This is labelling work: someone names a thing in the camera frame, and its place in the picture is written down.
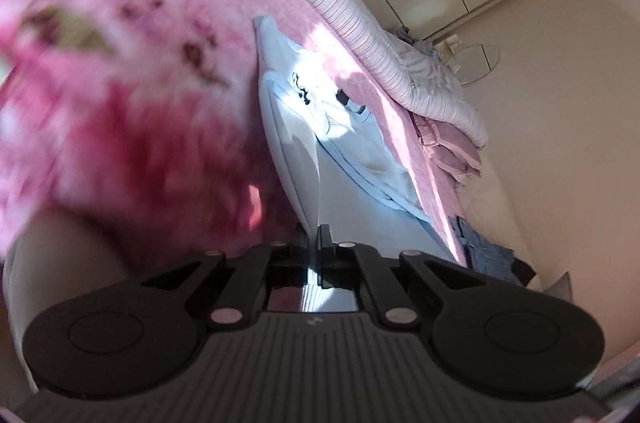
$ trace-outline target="pillow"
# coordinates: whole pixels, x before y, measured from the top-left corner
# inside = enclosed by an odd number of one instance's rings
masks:
[[[460,129],[451,123],[427,119],[439,145],[448,148],[460,160],[476,170],[482,167],[480,152]]]
[[[464,183],[471,175],[480,175],[478,170],[460,160],[446,147],[436,145],[434,147],[427,147],[426,150],[428,150],[427,154],[436,166],[451,174],[458,183]]]
[[[439,62],[435,62],[426,54],[403,42],[394,34],[385,31],[386,37],[400,56],[402,65],[409,73],[414,85],[426,86],[430,91],[445,89],[456,98],[463,99],[462,86],[450,70]]]
[[[418,138],[423,147],[434,147],[438,144],[438,138],[436,136],[430,120],[424,116],[417,116],[417,114],[411,115],[414,120],[415,130],[417,131]]]

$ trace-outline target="dark cloth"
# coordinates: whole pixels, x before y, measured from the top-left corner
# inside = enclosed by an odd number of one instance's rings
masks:
[[[536,275],[531,266],[515,258],[513,249],[490,243],[463,217],[449,221],[472,270],[518,286],[526,286]]]
[[[529,264],[524,262],[524,260],[518,259],[518,257],[513,259],[511,271],[516,277],[518,277],[518,280],[523,286],[528,285],[533,277],[537,275],[535,270]]]

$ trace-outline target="round mirror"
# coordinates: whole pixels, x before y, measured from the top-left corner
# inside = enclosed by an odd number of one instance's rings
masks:
[[[488,75],[500,61],[500,50],[491,44],[466,46],[458,44],[443,63],[452,70],[462,85],[474,83]]]

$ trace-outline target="light blue cloth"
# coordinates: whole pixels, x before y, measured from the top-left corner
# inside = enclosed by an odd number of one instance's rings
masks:
[[[326,152],[369,196],[430,223],[409,172],[386,147],[369,109],[352,101],[343,106],[322,57],[283,35],[273,18],[257,18],[255,27],[261,85],[313,129]]]

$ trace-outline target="pink pillow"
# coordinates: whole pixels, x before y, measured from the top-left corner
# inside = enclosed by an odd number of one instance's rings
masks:
[[[457,127],[412,114],[420,143],[436,166],[463,183],[469,175],[480,175],[480,154]]]
[[[439,145],[448,148],[460,160],[476,170],[482,167],[480,153],[471,140],[451,123],[428,119]]]
[[[451,174],[458,183],[465,183],[471,175],[480,175],[478,170],[467,165],[453,154],[452,151],[442,145],[430,147],[426,150],[429,151],[428,154],[431,153],[431,160],[436,166]]]
[[[412,118],[414,119],[415,128],[417,130],[418,138],[420,138],[420,143],[423,147],[434,147],[438,145],[438,138],[436,136],[433,127],[429,119],[426,119],[424,116],[417,116],[417,114],[412,114]]]

